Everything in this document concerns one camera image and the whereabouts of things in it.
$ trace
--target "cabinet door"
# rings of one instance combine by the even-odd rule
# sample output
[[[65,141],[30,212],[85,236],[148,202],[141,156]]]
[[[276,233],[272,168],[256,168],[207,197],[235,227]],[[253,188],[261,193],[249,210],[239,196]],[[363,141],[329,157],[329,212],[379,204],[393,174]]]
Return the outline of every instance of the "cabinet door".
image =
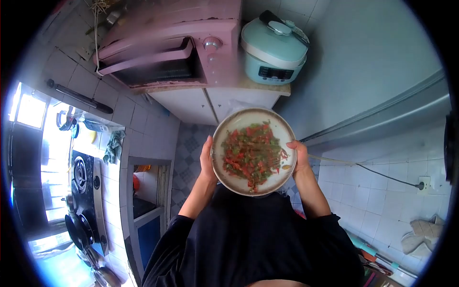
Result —
[[[149,95],[185,123],[218,124],[202,89],[170,90]]]
[[[280,96],[277,91],[241,88],[207,88],[207,93],[209,94],[210,102],[219,122],[228,116],[228,111],[231,108],[230,100],[246,102],[256,107],[270,109]]]

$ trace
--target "frying pan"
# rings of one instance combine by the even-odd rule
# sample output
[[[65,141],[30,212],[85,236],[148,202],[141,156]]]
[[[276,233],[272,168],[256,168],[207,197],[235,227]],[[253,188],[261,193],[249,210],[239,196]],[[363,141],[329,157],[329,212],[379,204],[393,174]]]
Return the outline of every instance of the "frying pan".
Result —
[[[89,240],[84,231],[80,217],[74,212],[69,212],[65,215],[64,220],[70,238],[73,243],[75,243],[75,246],[80,250],[87,248],[89,246]]]

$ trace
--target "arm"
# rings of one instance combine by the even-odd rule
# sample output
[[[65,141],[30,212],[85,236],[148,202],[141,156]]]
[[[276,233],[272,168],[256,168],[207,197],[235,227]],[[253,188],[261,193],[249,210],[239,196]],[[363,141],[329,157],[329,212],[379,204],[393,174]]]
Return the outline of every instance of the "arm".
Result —
[[[180,209],[179,215],[196,219],[198,214],[212,198],[213,191],[217,185],[217,177],[215,176],[212,168],[212,158],[210,156],[211,147],[212,137],[209,136],[202,147],[201,156],[199,158],[201,161],[201,173],[199,174],[190,195]]]
[[[320,190],[314,172],[309,166],[308,149],[299,141],[289,142],[287,146],[298,151],[293,179],[297,184],[306,217],[316,218],[331,214],[327,199]]]

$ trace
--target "white plate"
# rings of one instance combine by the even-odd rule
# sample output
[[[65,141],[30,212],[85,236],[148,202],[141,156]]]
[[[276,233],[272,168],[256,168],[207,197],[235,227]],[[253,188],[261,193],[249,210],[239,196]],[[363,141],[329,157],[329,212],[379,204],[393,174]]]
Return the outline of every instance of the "white plate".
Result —
[[[274,137],[279,139],[280,147],[285,149],[288,154],[287,159],[282,159],[284,162],[281,166],[290,165],[289,169],[279,169],[279,174],[274,173],[262,185],[258,185],[258,191],[252,192],[247,186],[248,181],[235,176],[231,176],[223,170],[225,151],[222,143],[226,140],[227,131],[232,132],[235,129],[243,129],[251,124],[263,124],[263,121],[270,121],[270,128],[273,130]],[[213,170],[228,189],[241,195],[256,197],[276,191],[281,187],[292,175],[293,169],[297,162],[297,151],[287,147],[286,143],[295,139],[293,130],[289,124],[275,112],[263,108],[248,108],[243,109],[228,116],[215,130],[213,134],[212,145],[212,166]]]

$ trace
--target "towel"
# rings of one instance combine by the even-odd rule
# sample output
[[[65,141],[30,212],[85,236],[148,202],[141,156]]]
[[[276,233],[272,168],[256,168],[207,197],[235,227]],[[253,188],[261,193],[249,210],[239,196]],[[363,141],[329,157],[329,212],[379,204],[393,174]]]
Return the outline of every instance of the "towel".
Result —
[[[105,164],[115,163],[121,157],[121,140],[126,136],[124,130],[119,129],[112,132],[107,143],[103,161]]]

